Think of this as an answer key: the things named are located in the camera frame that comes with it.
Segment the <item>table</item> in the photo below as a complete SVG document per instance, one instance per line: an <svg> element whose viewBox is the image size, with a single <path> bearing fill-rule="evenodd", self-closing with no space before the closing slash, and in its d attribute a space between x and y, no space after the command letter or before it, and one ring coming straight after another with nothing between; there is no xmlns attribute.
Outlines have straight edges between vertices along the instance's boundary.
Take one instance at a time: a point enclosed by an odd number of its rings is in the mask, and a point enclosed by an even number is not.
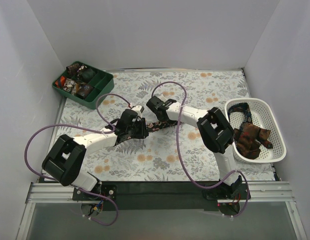
<svg viewBox="0 0 310 240"><path fill-rule="evenodd" d="M218 107L224 112L225 103L234 98L249 97L242 71L119 71L114 75L113 93L128 99L134 105L145 106L143 117L151 123L156 116L146 107L156 85L175 81L186 87L186 105L199 109ZM178 85L167 84L156 90L179 102L184 97ZM127 104L115 96L108 96L99 109L106 119L119 118ZM67 99L60 123L100 130L106 124L96 110L91 110ZM176 127L152 132L146 139L131 139L115 147L97 151L85 157L82 169L102 181L188 181L177 155ZM70 137L89 134L79 129L59 127L53 139L67 134ZM183 124L179 142L184 164L196 181L217 181L219 170L212 152L203 144L198 129ZM273 181L271 164L236 162L249 181Z"/></svg>

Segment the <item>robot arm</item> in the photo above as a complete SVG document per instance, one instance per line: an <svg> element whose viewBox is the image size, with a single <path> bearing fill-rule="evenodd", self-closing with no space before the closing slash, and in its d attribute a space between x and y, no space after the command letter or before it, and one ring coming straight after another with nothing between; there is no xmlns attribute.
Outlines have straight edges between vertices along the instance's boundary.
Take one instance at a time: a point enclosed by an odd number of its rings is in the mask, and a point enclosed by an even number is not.
<svg viewBox="0 0 310 240"><path fill-rule="evenodd" d="M179 118L181 104L163 95L153 96L146 105L160 121L177 121ZM220 180L230 171L236 170L232 148L234 130L221 110L216 107L204 110L183 106L181 122L198 128L205 146L214 153ZM224 181L228 186L234 183L237 186L241 182L237 172Z"/></svg>
<svg viewBox="0 0 310 240"><path fill-rule="evenodd" d="M84 157L100 149L116 146L128 139L144 139L149 133L145 118L142 117L143 106L126 109L120 119L115 119L115 131L111 126L104 127L102 133L91 133L74 138L61 135L45 160L42 168L63 186L73 185L91 192L99 180L90 173L81 170Z"/></svg>

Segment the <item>floral pattern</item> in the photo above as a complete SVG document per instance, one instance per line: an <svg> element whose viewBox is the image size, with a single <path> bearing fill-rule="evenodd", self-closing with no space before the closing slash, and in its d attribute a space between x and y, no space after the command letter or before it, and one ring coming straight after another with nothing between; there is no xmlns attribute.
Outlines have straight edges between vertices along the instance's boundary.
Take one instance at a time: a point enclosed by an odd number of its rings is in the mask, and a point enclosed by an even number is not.
<svg viewBox="0 0 310 240"><path fill-rule="evenodd" d="M218 107L224 112L226 101L249 97L241 71L180 71L180 72L116 72L114 89L134 105L143 105L143 117L148 123L157 118L147 107L151 92L159 83L175 81L187 90L186 104L199 109ZM178 85L166 84L156 90L166 97L181 102L184 92ZM127 104L115 96L108 96L100 105L100 112L109 121L119 118ZM100 130L106 124L95 110L67 99L60 123ZM62 134L83 136L89 132L70 127L60 127L56 138ZM179 162L176 148L176 126L150 132L146 139L131 139L85 157L82 168L102 181L188 181ZM197 181L216 181L219 170L212 152L203 144L197 128L182 124L179 134L184 164ZM272 181L271 164L236 162L250 181Z"/></svg>

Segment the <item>cable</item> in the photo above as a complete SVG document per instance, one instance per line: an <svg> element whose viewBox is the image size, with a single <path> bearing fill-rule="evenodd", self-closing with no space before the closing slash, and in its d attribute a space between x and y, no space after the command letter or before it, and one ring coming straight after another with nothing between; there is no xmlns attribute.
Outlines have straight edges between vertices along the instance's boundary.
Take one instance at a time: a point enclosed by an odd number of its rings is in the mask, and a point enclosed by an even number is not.
<svg viewBox="0 0 310 240"><path fill-rule="evenodd" d="M46 130L46 129L54 128L54 127L68 127L68 128L74 128L74 129L85 130L85 131L92 132L92 133L97 133L97 134L112 134L112 133L115 131L115 126L114 126L111 122L107 121L107 120L103 117L103 115L100 113L100 111L99 111L99 109L98 109L98 106L99 106L99 105L98 105L98 102L99 102L99 100L100 100L101 98L103 98L103 97L108 96L108 95L117 96L117 97L123 99L125 102L128 103L128 107L130 107L130 108L131 108L131 103L130 103L128 100L126 100L124 97L122 97L122 96L120 96L120 95L118 95L118 94L116 94L116 93L106 93L106 94L100 96L100 97L97 99L97 101L96 101L96 110L97 110L97 113L98 113L98 115L99 115L108 125L110 125L110 126L112 127L112 130L111 130L111 131L102 132L102 131L98 131L98 130L89 129L89 128L86 128L86 127L74 126L74 125L62 124L62 123L59 123L59 124L51 124L51 125L42 127L41 129L39 129L38 131L36 131L36 132L29 138L29 140L28 140L28 142L27 142L27 144L26 144L26 146L25 146L25 150L24 150L24 161L25 161L25 164L26 164L27 168L28 168L32 173L36 174L37 176L39 176L39 177L41 177L41 178L50 179L50 180L56 181L56 179L53 178L53 177L46 176L46 175L44 175L44 174L41 174L41 173L35 171L35 170L31 167L31 165L29 164L28 156L27 156L27 153L28 153L28 150L29 150L29 147L30 147L30 144L31 144L32 140L36 137L37 134L39 134L40 132L42 132L42 131L44 131L44 130ZM106 196L102 196L102 195L99 195L99 194L95 194L95 193L86 191L86 190L84 190L84 189L82 189L82 188L80 188L80 190L81 190L82 192L84 192L84 193L87 193L87 194L90 194L90 195L93 195L93 196L97 196L97 197L101 197L101 198L104 199L104 200L110 201L110 202L114 205L114 207L115 207L115 209L116 209L116 217L115 217L115 219L114 219L111 223L104 223L104 222L101 222L101 221L99 221L99 220L92 219L93 221L95 221L95 222L97 222L97 223L99 223L99 224L101 224L101 225L103 225L103 226L110 226L110 225L112 225L113 223L115 223L115 221L116 221L116 219L117 219L117 217L118 217L118 215L119 215L119 209L118 209L116 203L115 203L112 199L110 199L109 197L106 197Z"/></svg>
<svg viewBox="0 0 310 240"><path fill-rule="evenodd" d="M164 84L176 84L178 86L180 86L184 93L185 93L185 96L180 104L180 110L179 110L179 114L178 114L178 119L177 119L177 128L176 128L176 146L177 146L177 153L178 153L178 158L179 158L179 161L180 161L180 164L181 164L181 167L183 168L186 176L188 177L188 179L198 188L201 188L201 189L205 189L205 190L210 190L210 189L214 189L216 187L218 187L219 185L221 185L230 175L232 175L233 173L239 173L243 178L244 178L244 181L246 183L246 187L247 187L247 196L246 196L246 201L245 201L245 204L242 208L242 210L237 213L236 215L234 216L231 216L231 217L237 217L239 215L241 215L243 213L243 211L245 210L246 206L247 206L247 203L249 201L249 197L250 197L250 189L249 189L249 183L246 179L246 177L244 176L244 174L240 171L240 170L232 170L230 171L222 180L220 180L218 183L212 185L212 186L202 186L200 184L198 184L196 181L194 181L191 177L191 175L187 172L187 169L183 163L183 160L182 160L182 154L181 154L181 150L180 150L180 141L179 141L179 131L180 131L180 125L181 125L181 118L182 118L182 112L183 112L183 106L184 106L184 103L186 101L186 98L187 98L187 91L185 89L185 87L183 85L181 85L180 83L178 82L175 82L175 81L165 81L165 82L162 82L160 84L158 84L154 90L152 91L151 93L151 96L153 97L154 95L154 92L157 88L159 88L160 86L164 85Z"/></svg>

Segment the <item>green bin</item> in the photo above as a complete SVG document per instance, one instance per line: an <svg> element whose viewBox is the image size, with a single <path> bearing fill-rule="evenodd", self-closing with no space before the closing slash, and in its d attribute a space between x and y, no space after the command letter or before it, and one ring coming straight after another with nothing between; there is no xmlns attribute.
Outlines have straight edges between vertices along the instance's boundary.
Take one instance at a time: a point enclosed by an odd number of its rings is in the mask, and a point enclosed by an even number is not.
<svg viewBox="0 0 310 240"><path fill-rule="evenodd" d="M78 63L80 65L86 65L88 68L93 69L96 72L96 75L89 81L89 85L94 87L94 90L91 91L91 93L85 98L81 99L75 95L70 94L67 91L64 91L63 89L60 89L56 87L55 82L61 78L61 76L64 76L68 79L76 80L75 76L69 76L68 72L65 70L57 79L55 79L52 83L52 87L58 91L62 96L65 96L66 98L72 99L73 101L89 108L89 109L96 109L96 101L97 99L104 95L108 94L112 91L114 88L114 77L112 74L99 70L95 67L92 67L90 65L87 65L86 63L82 63L79 61L75 61L72 64Z"/></svg>

